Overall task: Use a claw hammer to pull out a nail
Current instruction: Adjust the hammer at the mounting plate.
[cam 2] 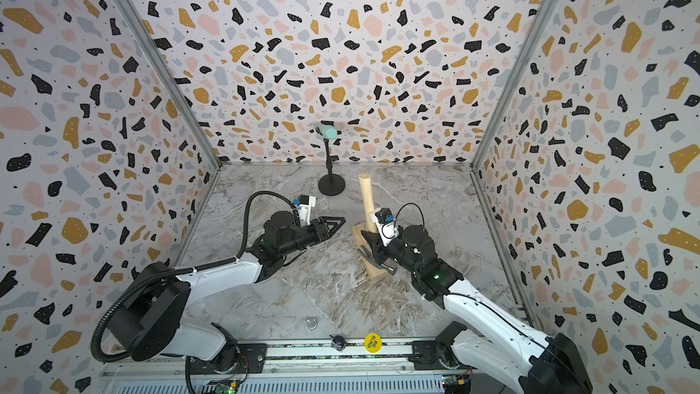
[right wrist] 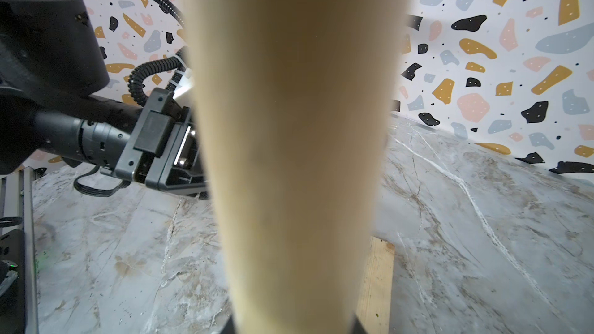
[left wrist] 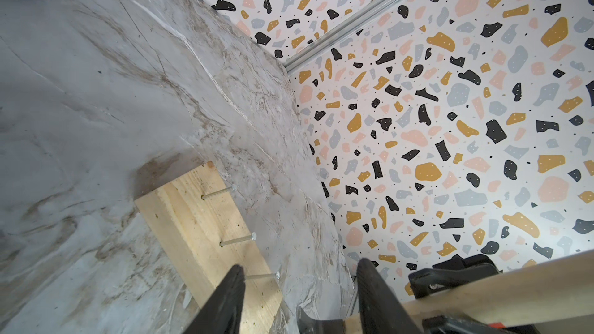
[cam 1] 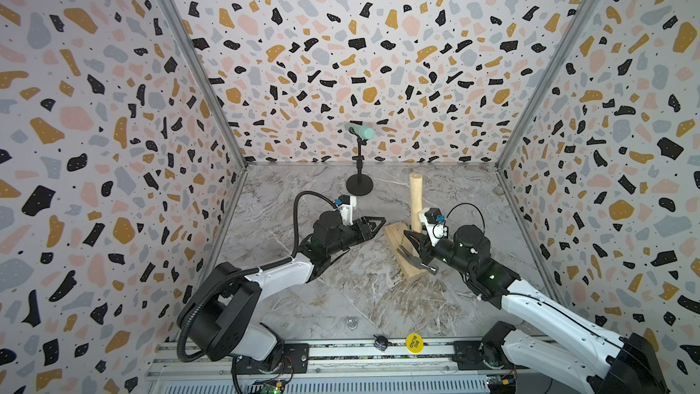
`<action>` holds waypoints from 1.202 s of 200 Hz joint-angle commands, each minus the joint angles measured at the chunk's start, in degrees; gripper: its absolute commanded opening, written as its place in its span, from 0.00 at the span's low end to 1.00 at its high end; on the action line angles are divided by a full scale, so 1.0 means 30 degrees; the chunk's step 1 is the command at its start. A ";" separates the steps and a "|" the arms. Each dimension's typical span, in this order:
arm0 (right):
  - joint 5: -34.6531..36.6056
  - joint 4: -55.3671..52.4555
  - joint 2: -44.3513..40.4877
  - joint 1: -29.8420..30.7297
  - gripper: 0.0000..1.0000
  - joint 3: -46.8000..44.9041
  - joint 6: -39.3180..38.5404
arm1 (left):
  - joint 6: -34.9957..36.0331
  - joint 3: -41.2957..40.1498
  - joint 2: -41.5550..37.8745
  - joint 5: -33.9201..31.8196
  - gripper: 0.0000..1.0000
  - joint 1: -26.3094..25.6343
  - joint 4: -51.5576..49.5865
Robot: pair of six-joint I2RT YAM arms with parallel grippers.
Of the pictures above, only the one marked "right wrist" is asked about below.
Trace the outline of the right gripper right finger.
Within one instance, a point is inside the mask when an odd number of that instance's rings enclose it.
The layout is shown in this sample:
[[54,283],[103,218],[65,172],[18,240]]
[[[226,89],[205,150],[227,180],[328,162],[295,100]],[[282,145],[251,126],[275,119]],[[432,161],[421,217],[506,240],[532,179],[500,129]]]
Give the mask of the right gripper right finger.
[[354,324],[351,330],[351,334],[367,334],[367,331],[363,327],[357,315],[354,316]]

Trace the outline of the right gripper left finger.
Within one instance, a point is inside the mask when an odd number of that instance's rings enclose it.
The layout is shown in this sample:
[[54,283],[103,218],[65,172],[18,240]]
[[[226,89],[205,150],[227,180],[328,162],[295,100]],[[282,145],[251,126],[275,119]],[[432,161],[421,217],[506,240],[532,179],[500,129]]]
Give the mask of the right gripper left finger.
[[227,322],[225,323],[222,329],[222,334],[235,334],[235,325],[232,316],[230,316]]

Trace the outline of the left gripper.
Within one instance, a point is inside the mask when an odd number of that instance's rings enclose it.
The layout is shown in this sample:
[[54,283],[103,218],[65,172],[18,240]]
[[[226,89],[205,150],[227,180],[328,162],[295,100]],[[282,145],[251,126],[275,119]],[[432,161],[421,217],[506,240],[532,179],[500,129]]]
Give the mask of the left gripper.
[[207,191],[200,154],[190,109],[179,106],[172,92],[157,88],[142,108],[113,176],[151,190],[199,196]]

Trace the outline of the wooden block with nails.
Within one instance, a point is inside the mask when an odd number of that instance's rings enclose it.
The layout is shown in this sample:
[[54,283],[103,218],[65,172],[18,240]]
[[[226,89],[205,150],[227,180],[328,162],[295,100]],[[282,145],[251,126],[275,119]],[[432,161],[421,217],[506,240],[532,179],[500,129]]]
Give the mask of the wooden block with nails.
[[393,270],[394,245],[371,238],[356,310],[365,333],[389,333]]

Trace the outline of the wooden handle claw hammer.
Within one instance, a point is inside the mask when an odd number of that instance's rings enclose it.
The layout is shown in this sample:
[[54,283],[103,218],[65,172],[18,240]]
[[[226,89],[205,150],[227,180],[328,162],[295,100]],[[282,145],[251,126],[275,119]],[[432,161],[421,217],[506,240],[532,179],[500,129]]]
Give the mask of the wooden handle claw hammer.
[[408,0],[183,0],[239,333],[348,333]]

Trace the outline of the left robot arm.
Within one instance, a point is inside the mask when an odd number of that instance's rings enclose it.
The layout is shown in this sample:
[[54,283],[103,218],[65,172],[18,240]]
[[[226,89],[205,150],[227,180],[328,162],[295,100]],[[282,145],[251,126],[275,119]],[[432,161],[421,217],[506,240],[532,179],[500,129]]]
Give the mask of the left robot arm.
[[[170,0],[153,0],[174,19]],[[84,0],[1,0],[1,173],[35,151],[71,167],[206,199],[207,178],[190,109],[187,49],[131,70],[126,104],[99,97],[115,66],[105,64]]]

